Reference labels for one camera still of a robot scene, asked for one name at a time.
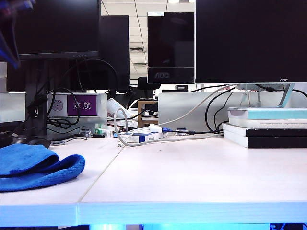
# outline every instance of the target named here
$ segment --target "black monitor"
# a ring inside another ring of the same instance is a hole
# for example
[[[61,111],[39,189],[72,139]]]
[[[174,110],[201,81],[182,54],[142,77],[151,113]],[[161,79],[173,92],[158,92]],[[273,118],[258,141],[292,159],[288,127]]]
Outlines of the black monitor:
[[[194,13],[148,16],[148,82],[194,83]]]
[[[305,0],[196,1],[196,83],[307,82]]]
[[[37,0],[15,27],[20,59],[98,56],[99,0]]]
[[[100,16],[99,59],[109,63],[116,71],[103,62],[87,61],[79,65],[79,76],[84,90],[116,89],[125,91],[130,88],[129,67],[129,17]],[[71,73],[73,89],[80,89],[77,82],[77,69]]]

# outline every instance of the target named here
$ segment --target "aoc logo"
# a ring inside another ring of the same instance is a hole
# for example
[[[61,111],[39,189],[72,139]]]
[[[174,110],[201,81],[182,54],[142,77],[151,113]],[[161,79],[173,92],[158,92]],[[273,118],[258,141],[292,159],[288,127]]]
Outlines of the aoc logo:
[[[154,78],[156,79],[169,79],[170,74],[167,72],[158,72],[155,74]]]

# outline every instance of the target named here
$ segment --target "blue microfiber towel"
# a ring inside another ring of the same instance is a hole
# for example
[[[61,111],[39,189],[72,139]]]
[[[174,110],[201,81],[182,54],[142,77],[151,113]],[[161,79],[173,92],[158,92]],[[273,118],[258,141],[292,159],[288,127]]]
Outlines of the blue microfiber towel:
[[[58,161],[58,155],[42,145],[9,145],[0,149],[0,176],[39,170]]]
[[[14,161],[8,156],[10,153],[16,157]],[[57,154],[44,146],[14,144],[0,149],[0,166],[4,166],[0,168],[0,192],[60,184],[77,177],[85,166],[84,157],[80,155],[58,160]]]

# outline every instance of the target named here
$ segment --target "ceiling tile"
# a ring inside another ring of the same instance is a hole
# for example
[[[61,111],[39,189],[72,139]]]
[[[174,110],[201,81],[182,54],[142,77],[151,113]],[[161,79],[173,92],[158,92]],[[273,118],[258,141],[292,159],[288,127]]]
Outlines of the ceiling tile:
[[[130,74],[137,74],[138,72],[135,69],[130,69]]]
[[[134,57],[144,57],[145,53],[144,52],[138,52],[138,53],[130,53],[130,58]]]
[[[167,0],[135,0],[136,3],[167,3]]]
[[[139,17],[140,27],[147,27],[147,16]]]
[[[195,3],[169,3],[168,12],[195,12]]]
[[[134,3],[134,0],[102,0],[103,3]]]
[[[142,37],[141,36],[129,36],[129,41],[130,42],[142,42]]]
[[[148,11],[166,11],[166,5],[166,3],[137,3],[136,9],[139,17],[145,17]]]
[[[129,35],[130,36],[140,36],[141,35],[141,31],[139,27],[130,27],[129,28]]]
[[[139,74],[147,74],[148,73],[148,69],[147,68],[136,69],[136,71]]]
[[[130,74],[130,79],[137,80],[139,77],[143,77],[143,74]]]
[[[141,34],[142,34],[142,35],[148,35],[148,29],[147,29],[147,27],[141,27]]]
[[[144,63],[146,62],[145,55],[143,57],[131,57],[133,63]]]
[[[105,8],[105,6],[103,4],[101,4],[100,15],[103,15],[103,16],[108,15],[107,11],[106,11],[106,8]]]
[[[129,17],[129,27],[139,27],[138,17]]]
[[[105,3],[104,5],[109,15],[137,16],[134,3]]]
[[[145,43],[147,43],[147,41],[148,41],[148,36],[147,36],[147,35],[143,35],[143,36],[142,36],[142,41],[145,42]]]
[[[130,42],[129,43],[130,48],[143,48],[142,42]]]

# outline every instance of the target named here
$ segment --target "book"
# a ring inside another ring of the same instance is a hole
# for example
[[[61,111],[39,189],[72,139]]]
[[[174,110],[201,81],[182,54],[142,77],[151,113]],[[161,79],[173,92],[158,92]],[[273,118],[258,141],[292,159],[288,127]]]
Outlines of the book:
[[[307,128],[245,128],[223,123],[223,130],[245,137],[307,137]]]
[[[307,119],[241,119],[230,117],[229,123],[246,128],[307,128]]]
[[[240,119],[307,119],[307,108],[228,108],[229,118]]]
[[[307,137],[245,137],[224,130],[224,138],[246,148],[307,148]]]

